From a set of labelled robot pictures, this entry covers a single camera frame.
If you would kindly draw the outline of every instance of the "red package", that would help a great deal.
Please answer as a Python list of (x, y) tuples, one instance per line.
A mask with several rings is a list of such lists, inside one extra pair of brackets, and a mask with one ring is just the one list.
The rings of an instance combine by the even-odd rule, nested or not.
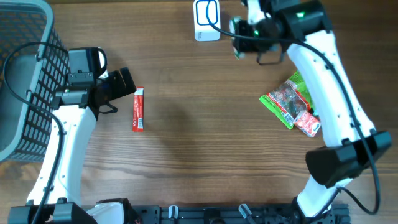
[(314, 137), (321, 124), (308, 111), (300, 111), (293, 121), (296, 127), (300, 128), (308, 137)]
[(132, 116), (132, 131), (144, 131), (144, 87), (137, 86), (134, 94), (134, 114)]

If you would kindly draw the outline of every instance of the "wooden tabletop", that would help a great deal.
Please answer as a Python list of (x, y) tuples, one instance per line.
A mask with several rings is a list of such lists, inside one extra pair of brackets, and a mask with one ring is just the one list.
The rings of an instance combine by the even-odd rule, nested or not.
[[(397, 1), (324, 0), (341, 60), (365, 112), (378, 130), (398, 142)], [(67, 47), (100, 46), (109, 70), (129, 67), (145, 86), (145, 131), (131, 131), (134, 96), (112, 102), (101, 115), (86, 152), (83, 205), (128, 198), (133, 205), (239, 205), (289, 203), (308, 179), (305, 153), (324, 145), (288, 130), (259, 97), (294, 72), (236, 60), (231, 40), (197, 42), (192, 2), (53, 5), (55, 28)], [(222, 1), (222, 28), (246, 17), (239, 1)], [(277, 60), (269, 53), (265, 60)], [(378, 215), (348, 203), (353, 223), (398, 220), (398, 147), (377, 162), (382, 188)], [(24, 205), (41, 164), (0, 164), (0, 222)], [(373, 178), (366, 171), (348, 186), (368, 207)]]

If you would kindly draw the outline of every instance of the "plastic basket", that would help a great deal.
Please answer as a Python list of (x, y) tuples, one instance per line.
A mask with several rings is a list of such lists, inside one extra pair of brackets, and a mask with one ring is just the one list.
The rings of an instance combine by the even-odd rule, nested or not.
[[(18, 45), (42, 41), (63, 47), (53, 23), (53, 11), (44, 1), (0, 0), (0, 68)], [(52, 93), (68, 73), (68, 55), (44, 45), (21, 50), (7, 66), (11, 88), (47, 111)], [(42, 161), (51, 122), (48, 115), (13, 98), (0, 83), (0, 161)]]

